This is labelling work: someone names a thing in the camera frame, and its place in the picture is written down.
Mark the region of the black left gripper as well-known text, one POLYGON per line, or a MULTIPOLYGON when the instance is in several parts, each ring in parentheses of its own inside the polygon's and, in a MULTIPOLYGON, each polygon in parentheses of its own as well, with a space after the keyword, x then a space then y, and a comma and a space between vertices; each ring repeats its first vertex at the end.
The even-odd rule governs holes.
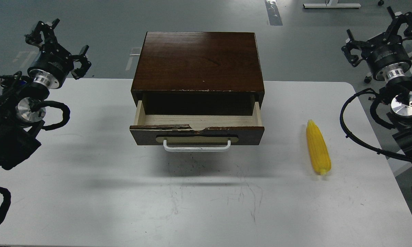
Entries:
POLYGON ((54 19, 49 25, 39 21, 34 29, 25 35, 25 42, 40 51, 27 73, 32 78, 42 71, 52 75, 55 80, 50 85, 51 89, 61 88, 70 72, 75 80, 83 78, 92 65, 86 56, 88 45, 84 45, 79 54, 71 55, 58 43, 54 29, 59 22, 60 19, 54 19), (81 66, 73 69, 73 62, 78 62, 81 66))

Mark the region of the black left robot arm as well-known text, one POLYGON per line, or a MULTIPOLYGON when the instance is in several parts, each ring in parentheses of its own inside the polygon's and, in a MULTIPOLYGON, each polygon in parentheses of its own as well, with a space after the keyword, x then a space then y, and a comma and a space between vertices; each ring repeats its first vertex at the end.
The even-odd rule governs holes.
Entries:
POLYGON ((69 74, 78 80, 91 67, 88 45, 77 55, 62 47, 54 29, 59 23, 39 21, 25 36, 25 42, 39 49, 28 75, 18 71, 0 75, 0 167, 10 170, 28 159, 39 147, 40 130, 62 128, 70 120, 64 103, 47 100, 50 89, 63 86, 69 74))

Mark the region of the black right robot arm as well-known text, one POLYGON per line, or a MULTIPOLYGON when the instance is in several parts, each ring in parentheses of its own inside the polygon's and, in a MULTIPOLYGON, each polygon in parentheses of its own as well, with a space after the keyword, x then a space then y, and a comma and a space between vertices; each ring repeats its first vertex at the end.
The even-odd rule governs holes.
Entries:
POLYGON ((384 81, 386 85, 379 92, 364 89, 350 97, 341 109, 340 125, 346 137, 353 142, 378 154, 412 163, 412 76, 406 75, 412 62, 402 45, 403 41, 412 40, 412 13, 395 14, 391 7, 387 10, 391 24, 385 32, 367 41, 358 41, 347 30, 349 41, 342 47, 347 61, 353 67, 366 61, 372 78, 384 81), (369 108, 372 119, 386 129, 397 130, 393 138, 403 154, 372 147, 347 128, 344 111, 353 99, 363 94, 375 96, 369 108))

